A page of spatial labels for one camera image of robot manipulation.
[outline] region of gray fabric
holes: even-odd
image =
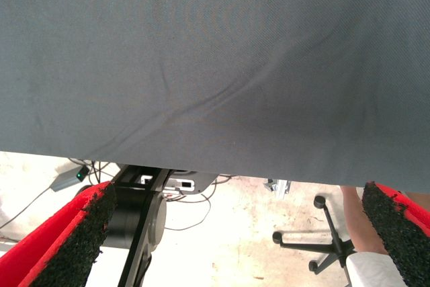
[[[430,0],[0,0],[0,149],[430,192]]]

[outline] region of chair leg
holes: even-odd
[[[297,249],[303,251],[312,251],[319,253],[334,252],[332,245],[316,245],[313,243],[281,243],[281,248]]]
[[[337,260],[338,256],[336,253],[330,253],[326,258],[318,265],[314,273],[318,275],[320,272],[322,272],[325,268],[329,267],[333,262]]]

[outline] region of black metal frame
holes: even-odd
[[[319,253],[328,253],[325,259],[318,265],[315,260],[309,262],[309,270],[314,272],[314,274],[318,275],[324,269],[329,267],[333,262],[339,260],[341,267],[345,270],[345,274],[347,276],[349,284],[351,283],[349,279],[349,274],[346,268],[346,259],[348,255],[354,253],[354,246],[351,240],[342,241],[337,233],[333,221],[331,220],[329,209],[325,204],[325,198],[322,196],[315,196],[314,206],[316,208],[322,208],[324,210],[325,216],[327,218],[327,222],[330,226],[331,236],[333,238],[330,245],[323,244],[310,244],[310,243],[284,243],[282,241],[282,233],[274,232],[272,239],[273,242],[278,244],[281,248],[288,249],[298,249],[304,251],[313,251]]]
[[[142,284],[145,272],[151,262],[151,250],[148,246],[148,228],[152,219],[148,218],[148,215],[155,211],[153,208],[158,207],[157,204],[153,203],[153,200],[158,198],[163,191],[172,172],[171,169],[125,165],[112,180],[117,196],[121,197],[118,200],[117,209],[122,207],[125,212],[134,212],[136,214],[136,223],[132,223],[132,226],[127,228],[132,234],[132,240],[127,260],[118,282],[119,287],[135,287]],[[145,183],[141,183],[143,175],[150,175],[152,178]],[[110,230],[110,227],[118,224],[118,220],[115,220],[114,213],[114,217],[107,228],[107,243],[109,243],[109,239],[117,239],[117,237],[112,236],[118,234],[118,230]]]

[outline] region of concrete floor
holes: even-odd
[[[48,187],[56,169],[67,167],[71,167],[67,159],[0,153],[0,224]],[[115,171],[114,165],[108,170]],[[166,230],[153,253],[144,286],[345,286],[347,280],[339,264],[315,276],[308,271],[308,262],[321,259],[321,254],[280,249],[271,240],[272,232],[283,231],[284,239],[291,242],[330,243],[324,213],[312,203],[317,194],[326,197],[333,222],[341,238],[347,239],[340,189],[294,182],[290,194],[276,200],[263,187],[264,181],[234,177],[217,186],[212,209],[201,225],[186,231]],[[46,192],[1,235],[21,239],[73,198],[78,189],[76,185],[57,193]],[[205,194],[210,195],[213,189],[210,186]],[[183,228],[197,223],[207,209],[206,202],[168,203],[166,226]],[[0,254],[7,249],[9,246],[0,242]],[[104,248],[87,286],[116,286],[125,257],[124,250]]]

